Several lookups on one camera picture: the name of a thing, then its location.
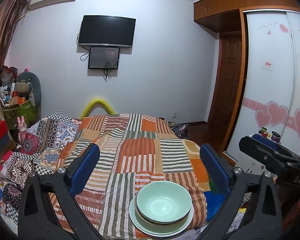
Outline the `pink bunny toy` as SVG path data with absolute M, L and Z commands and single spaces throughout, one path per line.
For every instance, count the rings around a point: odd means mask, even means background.
M 23 115 L 21 117 L 17 117 L 17 123 L 18 123 L 17 128 L 19 131 L 18 139 L 19 139 L 19 142 L 22 144 L 25 140 L 25 136 L 26 136 L 26 132 L 27 132 L 27 124 L 25 122 L 25 118 Z

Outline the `wall television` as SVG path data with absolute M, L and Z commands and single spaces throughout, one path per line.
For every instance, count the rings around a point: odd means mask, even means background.
M 132 47 L 136 19 L 84 15 L 78 36 L 80 46 Z

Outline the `mint green bowl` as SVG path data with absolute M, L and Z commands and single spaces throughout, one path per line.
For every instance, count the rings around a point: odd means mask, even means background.
M 150 221 L 160 224 L 183 219 L 191 210 L 190 193 L 171 181 L 154 181 L 142 187 L 136 195 L 138 211 Z

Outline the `wooden door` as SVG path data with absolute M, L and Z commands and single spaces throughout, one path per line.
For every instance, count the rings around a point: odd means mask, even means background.
M 210 109 L 209 144 L 218 152 L 228 130 L 241 71 L 242 35 L 221 34 L 215 88 Z

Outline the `small wall monitor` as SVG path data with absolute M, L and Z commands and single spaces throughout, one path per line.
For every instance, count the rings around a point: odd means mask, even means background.
M 88 68 L 96 70 L 117 69 L 120 49 L 115 47 L 91 47 Z

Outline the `grey plush toy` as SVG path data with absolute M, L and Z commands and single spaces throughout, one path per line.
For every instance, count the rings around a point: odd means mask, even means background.
M 20 96 L 27 96 L 31 105 L 38 108 L 41 105 L 42 92 L 39 78 L 32 72 L 22 72 L 17 76 L 15 90 Z

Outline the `yellow foam hoop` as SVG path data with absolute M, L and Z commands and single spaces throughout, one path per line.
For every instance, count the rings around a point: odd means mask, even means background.
M 107 114 L 116 114 L 111 105 L 106 100 L 102 98 L 94 98 L 84 108 L 80 119 L 83 120 L 84 118 L 88 117 L 97 108 L 103 109 Z

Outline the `patterned mosaic quilt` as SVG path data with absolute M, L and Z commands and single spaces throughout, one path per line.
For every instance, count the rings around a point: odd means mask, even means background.
M 81 123 L 56 111 L 28 128 L 22 145 L 0 159 L 0 216 L 15 234 L 28 175 L 32 171 L 55 173 L 68 154 L 64 148 L 74 142 Z

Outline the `white sliding wardrobe door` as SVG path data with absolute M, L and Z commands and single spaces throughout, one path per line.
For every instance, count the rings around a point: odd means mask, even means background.
M 262 127 L 300 152 L 300 12 L 249 11 L 248 65 L 242 107 L 227 152 L 240 167 L 259 162 L 238 143 Z

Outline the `wooden wardrobe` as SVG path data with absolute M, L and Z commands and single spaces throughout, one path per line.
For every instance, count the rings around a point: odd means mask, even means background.
M 219 34 L 240 33 L 242 35 L 241 71 L 234 111 L 230 120 L 221 149 L 229 146 L 241 108 L 245 78 L 247 75 L 247 31 L 243 11 L 245 9 L 291 9 L 300 12 L 295 0 L 200 0 L 194 3 L 194 21 L 201 26 Z

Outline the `striped patchwork blanket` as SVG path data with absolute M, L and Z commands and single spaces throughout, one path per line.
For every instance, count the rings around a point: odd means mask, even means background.
M 190 228 L 207 220 L 207 171 L 199 146 L 178 138 L 162 119 L 142 114 L 97 115 L 81 121 L 51 115 L 48 146 L 59 150 L 56 166 L 69 166 L 89 144 L 100 148 L 97 162 L 76 201 L 105 239 L 143 239 L 131 222 L 133 196 L 153 181 L 172 181 L 189 191 L 194 208 Z

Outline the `colourful fleece blanket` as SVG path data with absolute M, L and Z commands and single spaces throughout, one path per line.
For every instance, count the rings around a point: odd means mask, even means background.
M 221 157 L 210 144 L 198 146 L 190 140 L 183 140 L 192 171 L 184 173 L 195 207 L 195 226 L 209 222 L 218 213 L 230 192 L 230 179 L 226 170 L 231 165 Z

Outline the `green box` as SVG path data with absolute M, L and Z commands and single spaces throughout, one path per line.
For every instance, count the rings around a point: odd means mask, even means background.
M 32 106 L 30 100 L 21 105 L 3 107 L 2 111 L 7 123 L 8 129 L 17 129 L 17 117 L 24 117 L 28 127 L 35 123 L 38 118 L 38 110 Z

